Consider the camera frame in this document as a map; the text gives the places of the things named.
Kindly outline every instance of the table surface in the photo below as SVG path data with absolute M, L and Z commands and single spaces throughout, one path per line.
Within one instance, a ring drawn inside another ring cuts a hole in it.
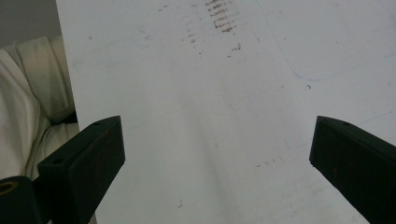
M 58 10 L 80 129 L 121 115 L 98 223 L 367 223 L 308 160 L 318 115 L 396 144 L 396 2 Z

